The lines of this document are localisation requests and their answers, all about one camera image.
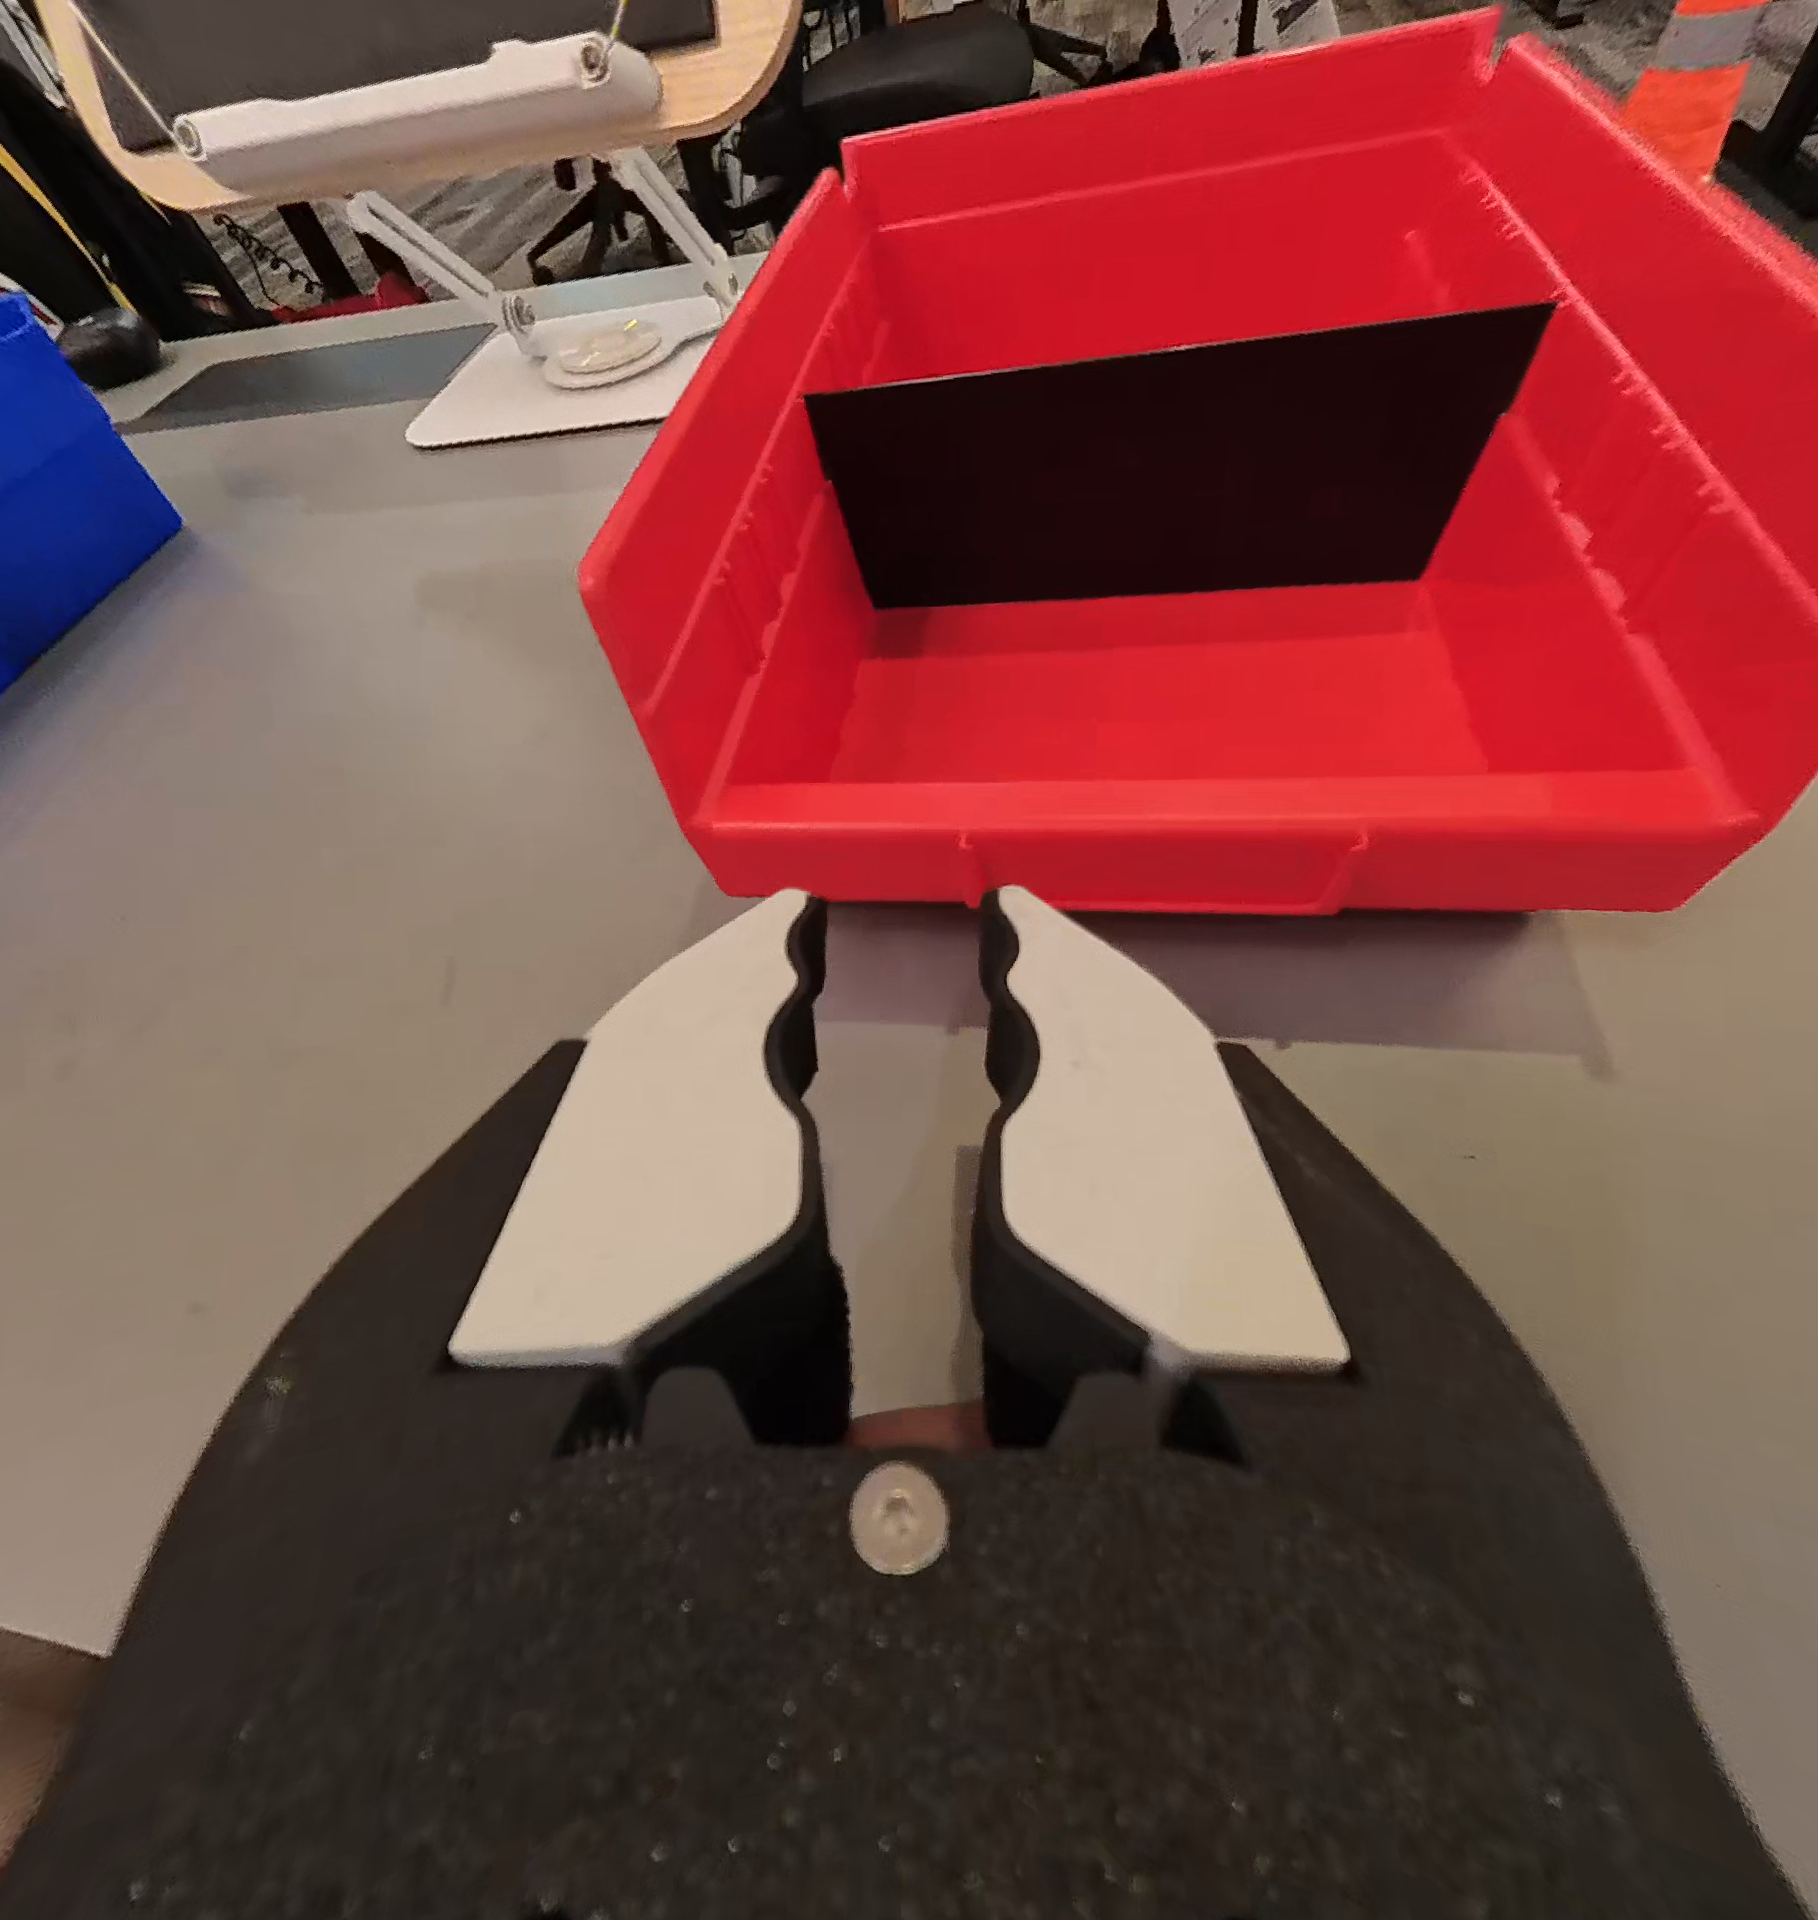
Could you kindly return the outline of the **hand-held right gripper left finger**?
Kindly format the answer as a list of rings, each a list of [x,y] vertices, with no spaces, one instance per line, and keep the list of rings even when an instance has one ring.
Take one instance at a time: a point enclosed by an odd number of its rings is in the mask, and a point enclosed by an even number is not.
[[[587,1031],[449,1338],[460,1367],[764,1372],[835,1291],[819,1124],[828,904],[796,886]]]

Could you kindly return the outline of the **grey desk flap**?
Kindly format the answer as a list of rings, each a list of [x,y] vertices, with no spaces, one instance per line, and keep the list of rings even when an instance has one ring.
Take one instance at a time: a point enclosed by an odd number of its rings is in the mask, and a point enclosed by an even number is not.
[[[233,358],[155,397],[123,430],[143,435],[428,402],[487,344],[490,331],[471,325]]]

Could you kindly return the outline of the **blue plastic bin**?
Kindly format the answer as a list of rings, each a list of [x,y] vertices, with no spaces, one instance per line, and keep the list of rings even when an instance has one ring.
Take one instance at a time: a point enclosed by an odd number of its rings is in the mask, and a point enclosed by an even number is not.
[[[0,695],[182,528],[31,300],[0,294]]]

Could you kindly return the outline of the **red plastic bin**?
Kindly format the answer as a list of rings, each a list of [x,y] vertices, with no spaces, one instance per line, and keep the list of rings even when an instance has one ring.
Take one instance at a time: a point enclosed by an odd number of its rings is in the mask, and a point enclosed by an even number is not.
[[[1675,908],[1818,774],[1818,264],[1496,11],[867,133],[586,549],[745,897]],[[806,397],[1553,302],[1414,583],[876,609]]]

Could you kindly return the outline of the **black bin divider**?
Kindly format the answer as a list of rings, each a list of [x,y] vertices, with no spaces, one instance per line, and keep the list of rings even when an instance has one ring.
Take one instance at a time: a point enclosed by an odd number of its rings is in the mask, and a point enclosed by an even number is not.
[[[1414,583],[1556,303],[815,393],[876,609]]]

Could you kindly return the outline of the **black office chair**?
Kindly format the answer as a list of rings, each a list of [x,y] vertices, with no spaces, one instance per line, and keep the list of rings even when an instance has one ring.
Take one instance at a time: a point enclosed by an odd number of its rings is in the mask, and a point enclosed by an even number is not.
[[[883,24],[822,55],[794,50],[735,130],[748,194],[725,202],[729,230],[781,230],[861,135],[1025,102],[1034,69],[1029,23],[996,4]]]

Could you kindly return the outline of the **black jacket yellow stripe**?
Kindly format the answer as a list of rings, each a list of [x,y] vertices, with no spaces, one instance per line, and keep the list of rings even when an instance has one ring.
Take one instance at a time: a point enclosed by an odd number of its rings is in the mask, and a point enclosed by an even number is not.
[[[235,327],[202,229],[140,194],[70,108],[0,54],[0,287],[23,290],[60,331],[108,309],[163,338]]]

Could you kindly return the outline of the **orange striped cone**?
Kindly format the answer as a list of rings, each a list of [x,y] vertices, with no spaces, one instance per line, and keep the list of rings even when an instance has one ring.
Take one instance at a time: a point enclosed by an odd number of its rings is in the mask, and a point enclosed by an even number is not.
[[[1676,1],[1618,120],[1680,178],[1707,183],[1741,103],[1765,1]]]

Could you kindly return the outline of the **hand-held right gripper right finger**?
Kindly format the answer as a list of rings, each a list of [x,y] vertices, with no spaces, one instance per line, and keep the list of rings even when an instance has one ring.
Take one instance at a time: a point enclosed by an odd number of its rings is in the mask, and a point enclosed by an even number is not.
[[[1349,1336],[1209,1024],[1017,885],[984,897],[981,953],[986,1346],[1032,1378],[1342,1372]]]

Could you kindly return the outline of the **printed paper sheet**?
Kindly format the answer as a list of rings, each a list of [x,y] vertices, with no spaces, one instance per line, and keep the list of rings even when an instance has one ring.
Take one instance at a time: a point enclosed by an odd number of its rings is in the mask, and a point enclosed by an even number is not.
[[[1342,38],[1335,1],[1172,1],[1179,62],[1206,66]]]

